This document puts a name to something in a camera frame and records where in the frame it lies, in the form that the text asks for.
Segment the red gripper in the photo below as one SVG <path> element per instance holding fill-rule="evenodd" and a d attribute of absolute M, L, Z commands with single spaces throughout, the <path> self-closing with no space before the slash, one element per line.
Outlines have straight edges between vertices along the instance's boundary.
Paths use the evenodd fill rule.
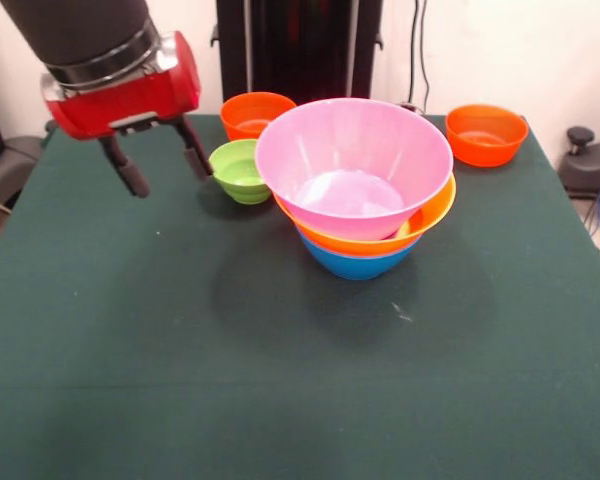
<path fill-rule="evenodd" d="M 184 142 L 184 156 L 193 173 L 206 180 L 213 175 L 197 133 L 184 116 L 199 107 L 201 83 L 193 52 L 179 31 L 161 36 L 161 45 L 141 69 L 94 90 L 71 91 L 50 74 L 40 80 L 41 93 L 57 124 L 79 140 L 98 138 L 110 165 L 132 196 L 150 194 L 139 168 L 120 149 L 117 129 L 149 119 L 176 117 L 172 127 Z"/>

